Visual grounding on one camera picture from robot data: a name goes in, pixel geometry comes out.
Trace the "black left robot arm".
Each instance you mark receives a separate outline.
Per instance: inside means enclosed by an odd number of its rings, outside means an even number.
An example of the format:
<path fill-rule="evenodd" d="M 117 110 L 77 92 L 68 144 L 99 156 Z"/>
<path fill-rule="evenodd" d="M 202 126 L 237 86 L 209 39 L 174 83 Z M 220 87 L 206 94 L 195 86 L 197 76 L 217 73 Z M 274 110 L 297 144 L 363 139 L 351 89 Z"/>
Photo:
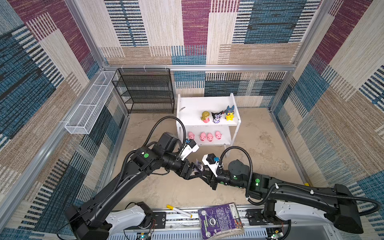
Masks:
<path fill-rule="evenodd" d="M 195 164 L 187 160 L 199 149 L 194 140 L 182 143 L 170 133 L 162 134 L 157 142 L 131 151 L 121 172 L 101 191 L 80 207 L 69 207 L 65 216 L 77 240 L 106 240 L 109 236 L 131 227 L 147 228 L 153 211 L 144 202 L 114 212 L 115 206 L 141 181 L 164 168 L 183 179 L 189 179 Z"/>

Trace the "pink pig toy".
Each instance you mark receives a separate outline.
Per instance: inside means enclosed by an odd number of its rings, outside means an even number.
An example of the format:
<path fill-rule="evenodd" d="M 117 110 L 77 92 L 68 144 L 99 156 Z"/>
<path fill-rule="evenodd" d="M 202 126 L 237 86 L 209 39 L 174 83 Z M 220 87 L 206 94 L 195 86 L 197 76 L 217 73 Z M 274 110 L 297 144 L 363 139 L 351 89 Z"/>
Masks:
<path fill-rule="evenodd" d="M 194 140 L 195 139 L 195 134 L 193 132 L 188 132 L 188 139 L 189 140 Z"/>
<path fill-rule="evenodd" d="M 206 133 L 205 133 L 205 132 L 202 132 L 202 133 L 200 134 L 200 140 L 201 140 L 202 142 L 204 142 L 204 141 L 206 140 L 206 138 L 207 138 Z"/>
<path fill-rule="evenodd" d="M 207 140 L 208 140 L 209 142 L 212 142 L 213 139 L 214 139 L 214 136 L 213 136 L 211 133 L 208 133 L 208 134 L 207 134 Z"/>
<path fill-rule="evenodd" d="M 221 140 L 222 139 L 222 133 L 220 131 L 215 132 L 216 139 Z"/>

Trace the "doll toy figure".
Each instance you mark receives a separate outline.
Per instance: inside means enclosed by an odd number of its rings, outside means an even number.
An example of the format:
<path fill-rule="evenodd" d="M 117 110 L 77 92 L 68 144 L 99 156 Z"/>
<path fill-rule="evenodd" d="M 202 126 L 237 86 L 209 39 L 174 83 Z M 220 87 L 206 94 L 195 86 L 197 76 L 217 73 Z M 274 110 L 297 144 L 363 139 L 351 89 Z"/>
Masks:
<path fill-rule="evenodd" d="M 204 123 L 208 123 L 208 122 L 210 121 L 210 112 L 208 112 L 208 111 L 204 111 L 204 112 L 202 113 L 201 120 L 202 120 Z"/>

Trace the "black purple Kuromi figurine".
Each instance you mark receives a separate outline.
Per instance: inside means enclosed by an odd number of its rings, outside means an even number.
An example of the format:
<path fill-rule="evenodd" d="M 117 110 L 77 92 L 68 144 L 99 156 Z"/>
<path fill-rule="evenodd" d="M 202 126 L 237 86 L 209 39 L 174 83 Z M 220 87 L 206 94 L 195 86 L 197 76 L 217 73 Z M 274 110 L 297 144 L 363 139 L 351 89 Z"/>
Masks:
<path fill-rule="evenodd" d="M 221 121 L 221 117 L 222 117 L 223 113 L 224 113 L 223 111 L 220 111 L 220 112 L 217 112 L 217 113 L 212 113 L 213 123 L 214 124 L 218 124 Z"/>

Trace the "yellow toy figure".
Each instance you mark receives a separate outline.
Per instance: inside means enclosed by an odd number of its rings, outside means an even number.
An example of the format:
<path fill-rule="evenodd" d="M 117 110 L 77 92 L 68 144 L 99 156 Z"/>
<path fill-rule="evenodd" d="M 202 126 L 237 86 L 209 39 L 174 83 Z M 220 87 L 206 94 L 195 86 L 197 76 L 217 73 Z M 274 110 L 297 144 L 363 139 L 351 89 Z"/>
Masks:
<path fill-rule="evenodd" d="M 231 107 L 227 106 L 227 108 L 225 110 L 226 121 L 233 121 L 234 120 L 234 116 L 235 116 L 234 110 L 235 110 L 234 105 L 232 105 Z"/>

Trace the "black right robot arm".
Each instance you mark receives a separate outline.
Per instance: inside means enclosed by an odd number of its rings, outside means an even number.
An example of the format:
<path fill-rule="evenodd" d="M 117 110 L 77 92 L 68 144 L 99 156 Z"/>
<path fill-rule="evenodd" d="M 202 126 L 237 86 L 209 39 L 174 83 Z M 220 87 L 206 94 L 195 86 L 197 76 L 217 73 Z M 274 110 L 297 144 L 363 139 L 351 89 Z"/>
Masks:
<path fill-rule="evenodd" d="M 332 188 L 308 187 L 253 173 L 248 196 L 263 203 L 274 200 L 313 207 L 323 211 L 325 219 L 341 231 L 351 234 L 364 232 L 357 200 L 344 185 L 335 184 Z"/>

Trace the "purple toy figure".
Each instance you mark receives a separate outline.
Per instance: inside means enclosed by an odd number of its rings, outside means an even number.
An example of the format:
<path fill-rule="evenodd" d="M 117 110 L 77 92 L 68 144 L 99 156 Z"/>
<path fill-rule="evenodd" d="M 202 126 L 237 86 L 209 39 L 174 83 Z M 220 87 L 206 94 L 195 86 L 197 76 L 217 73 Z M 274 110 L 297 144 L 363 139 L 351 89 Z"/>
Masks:
<path fill-rule="evenodd" d="M 203 172 L 204 171 L 204 166 L 201 163 L 198 163 L 197 166 L 196 166 L 196 170 L 199 171 L 199 172 Z"/>

